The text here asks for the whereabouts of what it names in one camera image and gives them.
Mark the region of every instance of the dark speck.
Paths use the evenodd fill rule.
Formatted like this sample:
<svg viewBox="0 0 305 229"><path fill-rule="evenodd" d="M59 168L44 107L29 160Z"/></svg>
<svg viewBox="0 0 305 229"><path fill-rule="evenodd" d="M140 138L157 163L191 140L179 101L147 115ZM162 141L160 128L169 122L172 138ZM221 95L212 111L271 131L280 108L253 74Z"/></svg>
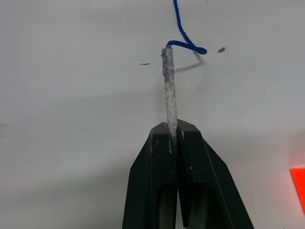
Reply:
<svg viewBox="0 0 305 229"><path fill-rule="evenodd" d="M218 53L224 52L225 51L225 47L221 48L220 50L218 50Z"/></svg>

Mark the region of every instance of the red object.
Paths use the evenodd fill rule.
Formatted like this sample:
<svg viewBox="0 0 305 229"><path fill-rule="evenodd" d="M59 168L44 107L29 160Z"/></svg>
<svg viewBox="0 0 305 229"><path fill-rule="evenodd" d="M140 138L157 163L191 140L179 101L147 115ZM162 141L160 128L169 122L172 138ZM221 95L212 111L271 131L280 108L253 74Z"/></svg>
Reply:
<svg viewBox="0 0 305 229"><path fill-rule="evenodd" d="M292 177L295 182L297 193L299 194L303 211L305 213L305 167L291 168Z"/></svg>

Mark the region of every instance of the insect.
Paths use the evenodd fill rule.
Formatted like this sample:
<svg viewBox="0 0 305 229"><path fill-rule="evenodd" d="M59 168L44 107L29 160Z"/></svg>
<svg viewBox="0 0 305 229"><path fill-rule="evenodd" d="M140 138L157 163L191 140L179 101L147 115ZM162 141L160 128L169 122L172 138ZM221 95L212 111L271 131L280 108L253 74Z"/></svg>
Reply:
<svg viewBox="0 0 305 229"><path fill-rule="evenodd" d="M225 51L225 47L221 48L220 50L218 50L218 53L224 52Z"/></svg>

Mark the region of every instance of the blue wire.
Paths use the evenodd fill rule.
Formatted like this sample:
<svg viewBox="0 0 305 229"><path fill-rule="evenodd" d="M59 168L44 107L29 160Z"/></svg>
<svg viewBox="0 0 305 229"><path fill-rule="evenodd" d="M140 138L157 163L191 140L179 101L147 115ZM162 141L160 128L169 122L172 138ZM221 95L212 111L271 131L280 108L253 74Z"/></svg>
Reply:
<svg viewBox="0 0 305 229"><path fill-rule="evenodd" d="M173 5L174 5L175 11L176 11L176 18L177 18L177 24L178 24L179 31L180 31L181 35L183 36L183 38L185 39L185 41L187 43L179 42L179 41L169 41L167 43L167 45L170 46L170 47L172 45L181 46L181 47L184 47L186 49L194 50L194 51L196 51L199 54L205 55L207 53L207 50L205 48L202 48L202 47L197 47L191 41L191 39L186 35L185 31L183 30L182 25L181 25L180 13L179 13L179 8L178 8L177 0L173 0Z"/></svg>

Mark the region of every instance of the white background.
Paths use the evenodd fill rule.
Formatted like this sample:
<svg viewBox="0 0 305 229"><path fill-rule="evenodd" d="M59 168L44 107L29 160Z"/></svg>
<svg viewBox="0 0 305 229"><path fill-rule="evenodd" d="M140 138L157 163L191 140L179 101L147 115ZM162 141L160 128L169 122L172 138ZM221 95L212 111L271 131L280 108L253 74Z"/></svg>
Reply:
<svg viewBox="0 0 305 229"><path fill-rule="evenodd" d="M226 162L256 229L303 229L289 168L305 163L305 2L179 7L208 54L175 74L178 117ZM129 168L166 120L169 40L172 0L1 1L1 229L121 228ZM173 51L176 68L198 62Z"/></svg>

